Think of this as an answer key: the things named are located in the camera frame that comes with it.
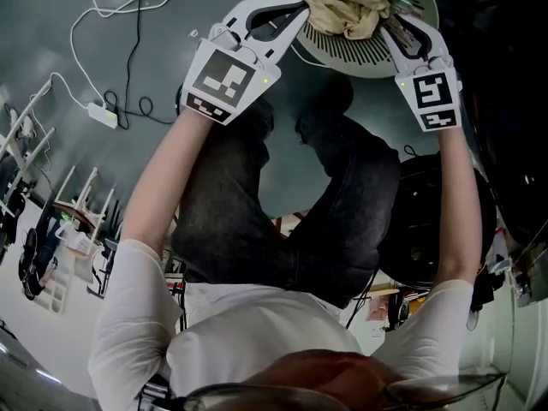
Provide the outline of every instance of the crumpled fabric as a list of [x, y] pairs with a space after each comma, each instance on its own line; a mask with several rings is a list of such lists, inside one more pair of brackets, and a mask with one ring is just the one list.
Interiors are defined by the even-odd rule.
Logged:
[[390, 15], [388, 0], [305, 0], [310, 24], [326, 35], [347, 39], [371, 38], [380, 18]]

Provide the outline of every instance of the person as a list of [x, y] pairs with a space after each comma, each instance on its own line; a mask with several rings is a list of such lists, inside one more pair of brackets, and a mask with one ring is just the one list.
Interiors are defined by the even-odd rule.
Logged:
[[[362, 410], [377, 409], [397, 380], [458, 373], [481, 255], [460, 128], [438, 134], [440, 258], [426, 302], [372, 357], [338, 322], [378, 267], [400, 175], [397, 152], [344, 115], [352, 98], [349, 80], [334, 78], [296, 123], [331, 182], [287, 240], [258, 199], [271, 107], [260, 100], [226, 127], [190, 109], [177, 118], [129, 202], [93, 338], [89, 372], [104, 411], [127, 409], [155, 374], [173, 396], [276, 385]], [[182, 310], [160, 258], [178, 205], [171, 243], [187, 266], [188, 328], [175, 335]]]

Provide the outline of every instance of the leg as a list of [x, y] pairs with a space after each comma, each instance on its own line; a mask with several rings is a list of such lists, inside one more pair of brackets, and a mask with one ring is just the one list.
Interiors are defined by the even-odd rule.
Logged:
[[390, 223], [397, 152], [340, 111], [317, 108], [298, 124], [331, 183], [289, 238], [298, 258], [296, 288], [345, 307], [378, 266]]
[[253, 104], [227, 127], [216, 125], [182, 196], [172, 238], [187, 264], [187, 281], [286, 287], [291, 252], [257, 197], [271, 107]]

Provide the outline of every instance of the floor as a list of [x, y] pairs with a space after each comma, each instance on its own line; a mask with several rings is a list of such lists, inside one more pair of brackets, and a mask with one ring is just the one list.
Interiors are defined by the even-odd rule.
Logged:
[[[114, 7], [125, 1], [98, 0], [98, 4]], [[146, 0], [145, 4], [157, 1]], [[196, 29], [200, 36], [206, 36], [210, 26], [239, 1], [170, 0], [161, 9], [143, 13], [130, 108], [137, 110], [138, 99], [148, 96], [157, 117], [174, 119], [176, 89], [198, 44], [198, 38], [189, 34]], [[70, 27], [90, 6], [91, 0], [0, 0], [0, 95], [4, 100], [22, 109], [29, 95], [38, 91], [53, 71], [63, 74], [73, 94], [84, 104], [98, 100], [77, 68], [69, 45]], [[135, 41], [135, 21], [135, 14], [115, 15], [108, 20], [90, 14], [75, 29], [74, 42], [82, 65], [100, 92], [114, 90], [120, 99], [126, 82], [126, 61]], [[283, 78], [266, 95], [275, 107], [276, 128], [267, 141], [271, 161], [259, 188], [264, 210], [272, 217], [310, 208], [328, 182], [312, 150], [299, 145], [294, 123], [305, 99], [321, 86], [331, 70], [306, 65], [292, 51], [279, 65]], [[352, 83], [354, 104], [348, 115], [384, 138], [400, 152], [402, 160], [408, 157], [403, 152], [407, 144], [419, 154], [438, 149], [435, 136], [420, 131], [392, 79], [354, 78]], [[8, 118], [3, 112], [0, 115], [0, 134], [5, 134]], [[52, 161], [48, 176], [53, 186], [60, 186], [73, 164], [82, 181], [97, 166], [98, 202], [112, 186], [116, 198], [127, 202], [146, 162], [168, 130], [138, 117], [130, 119], [129, 131], [107, 128], [72, 102], [59, 80], [54, 80], [51, 93], [39, 102], [36, 115], [46, 130], [56, 128], [48, 152]], [[38, 164], [49, 170], [43, 156]], [[34, 175], [39, 177], [36, 192], [43, 199], [49, 194], [48, 183], [37, 170]]]

